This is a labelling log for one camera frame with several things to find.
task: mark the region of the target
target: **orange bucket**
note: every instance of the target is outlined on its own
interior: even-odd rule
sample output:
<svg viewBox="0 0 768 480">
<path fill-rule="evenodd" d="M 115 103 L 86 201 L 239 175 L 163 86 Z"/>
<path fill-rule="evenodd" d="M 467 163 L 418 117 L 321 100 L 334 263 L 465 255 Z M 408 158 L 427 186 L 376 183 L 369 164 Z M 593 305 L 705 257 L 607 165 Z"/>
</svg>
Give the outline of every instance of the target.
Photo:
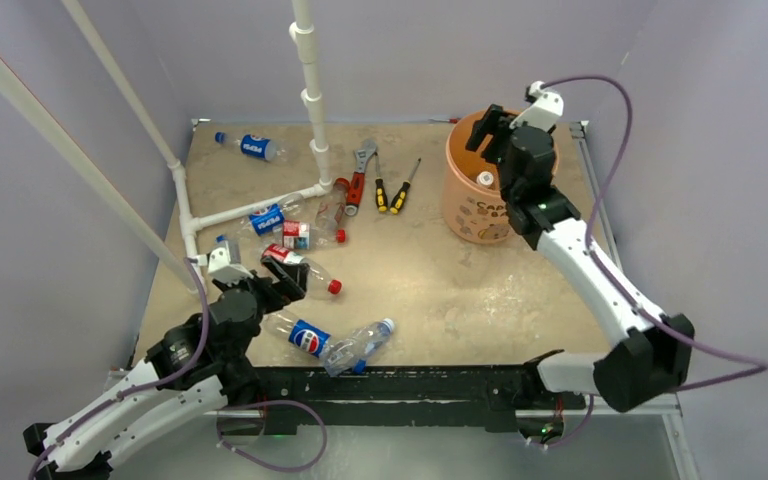
<svg viewBox="0 0 768 480">
<path fill-rule="evenodd" d="M 446 141 L 447 169 L 443 178 L 443 220 L 456 235 L 464 240 L 491 244 L 506 240 L 513 230 L 508 224 L 505 202 L 499 191 L 476 183 L 481 172 L 490 172 L 497 179 L 496 166 L 484 161 L 477 152 L 466 150 L 466 141 L 472 133 L 472 125 L 480 120 L 484 111 L 462 118 Z M 486 138 L 478 151 L 489 143 Z M 557 170 L 555 161 L 553 170 Z"/>
</svg>

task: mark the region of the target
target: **screwdriver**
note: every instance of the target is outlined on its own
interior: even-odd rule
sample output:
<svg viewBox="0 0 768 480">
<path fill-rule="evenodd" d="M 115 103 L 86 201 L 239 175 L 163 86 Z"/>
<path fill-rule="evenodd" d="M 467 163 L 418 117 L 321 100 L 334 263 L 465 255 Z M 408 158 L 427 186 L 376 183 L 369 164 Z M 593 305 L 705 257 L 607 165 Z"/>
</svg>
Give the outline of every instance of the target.
<svg viewBox="0 0 768 480">
<path fill-rule="evenodd" d="M 419 162 L 421 161 L 421 158 L 416 160 L 416 165 L 414 165 L 410 176 L 408 176 L 408 179 L 402 184 L 402 188 L 399 189 L 396 196 L 393 197 L 393 203 L 390 204 L 390 213 L 393 215 L 397 215 L 402 207 L 405 206 L 405 200 L 408 199 L 408 190 L 410 190 L 410 182 L 413 180 L 413 176 L 416 175 L 416 169 L 419 168 Z"/>
<path fill-rule="evenodd" d="M 387 192 L 384 191 L 384 180 L 381 178 L 378 152 L 375 152 L 375 203 L 378 205 L 379 212 L 387 211 Z"/>
</svg>

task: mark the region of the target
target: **adjustable wrench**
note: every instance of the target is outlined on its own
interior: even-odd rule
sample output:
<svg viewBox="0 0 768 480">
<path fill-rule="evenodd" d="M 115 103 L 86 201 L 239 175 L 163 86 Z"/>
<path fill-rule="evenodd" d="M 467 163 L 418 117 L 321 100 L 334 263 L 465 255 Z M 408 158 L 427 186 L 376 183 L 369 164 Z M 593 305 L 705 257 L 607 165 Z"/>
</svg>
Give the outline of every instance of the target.
<svg viewBox="0 0 768 480">
<path fill-rule="evenodd" d="M 352 174 L 352 182 L 349 186 L 349 193 L 346 195 L 346 215 L 353 217 L 357 215 L 357 208 L 360 205 L 360 197 L 363 195 L 363 183 L 366 178 L 366 164 L 373 155 L 378 153 L 378 145 L 375 140 L 367 138 L 363 141 L 360 148 L 355 150 L 355 173 Z"/>
</svg>

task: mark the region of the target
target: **white wall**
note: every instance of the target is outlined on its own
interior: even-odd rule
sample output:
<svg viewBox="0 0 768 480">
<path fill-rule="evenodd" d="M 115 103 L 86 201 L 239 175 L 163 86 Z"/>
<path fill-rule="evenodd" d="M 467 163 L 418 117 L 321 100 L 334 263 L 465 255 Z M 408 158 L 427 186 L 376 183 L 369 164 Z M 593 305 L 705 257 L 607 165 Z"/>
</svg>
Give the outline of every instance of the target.
<svg viewBox="0 0 768 480">
<path fill-rule="evenodd" d="M 191 116 L 306 121 L 290 0 L 131 1 Z M 520 107 L 534 80 L 614 74 L 655 3 L 314 0 L 328 119 Z M 567 89 L 568 116 L 588 118 L 603 91 Z"/>
<path fill-rule="evenodd" d="M 619 74 L 634 100 L 608 211 L 629 276 L 698 338 L 768 359 L 768 1 L 662 0 Z M 604 174 L 624 110 L 590 128 Z M 734 367 L 694 354 L 690 380 Z M 681 395 L 706 479 L 768 478 L 768 372 Z"/>
<path fill-rule="evenodd" d="M 165 232 L 174 201 L 165 164 L 62 5 L 0 0 L 0 53 Z M 143 89 L 166 81 L 137 73 Z M 161 129 L 186 144 L 187 116 L 166 101 L 173 118 Z M 156 262 L 0 96 L 0 479 L 27 475 L 26 426 L 78 410 L 106 369 L 125 363 Z"/>
</svg>

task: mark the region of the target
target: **hand tool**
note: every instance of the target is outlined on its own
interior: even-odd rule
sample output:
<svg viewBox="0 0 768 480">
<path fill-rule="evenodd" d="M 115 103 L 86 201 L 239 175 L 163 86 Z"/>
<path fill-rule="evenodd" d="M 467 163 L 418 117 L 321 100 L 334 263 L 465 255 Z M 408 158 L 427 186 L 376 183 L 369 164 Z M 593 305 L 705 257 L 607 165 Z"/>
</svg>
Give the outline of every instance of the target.
<svg viewBox="0 0 768 480">
<path fill-rule="evenodd" d="M 352 183 L 349 186 L 349 193 L 346 195 L 346 215 L 353 217 L 357 215 L 358 206 L 360 206 L 360 197 L 363 195 L 363 182 L 366 176 L 366 163 L 370 157 L 378 151 L 378 145 L 375 140 L 367 138 L 363 141 L 360 148 L 355 150 L 355 173 L 352 174 Z"/>
<path fill-rule="evenodd" d="M 416 175 L 416 169 L 419 168 L 419 163 L 421 161 L 421 158 L 417 159 L 416 165 L 414 165 L 410 176 L 408 176 L 408 179 L 402 184 L 402 188 L 399 189 L 396 196 L 393 197 L 393 203 L 390 204 L 390 213 L 393 215 L 397 215 L 402 207 L 405 206 L 405 200 L 408 199 L 408 190 L 410 190 L 410 182 L 413 181 L 413 176 Z"/>
<path fill-rule="evenodd" d="M 378 205 L 379 212 L 387 211 L 387 192 L 384 191 L 384 179 L 381 178 L 378 152 L 375 152 L 375 204 Z"/>
</svg>

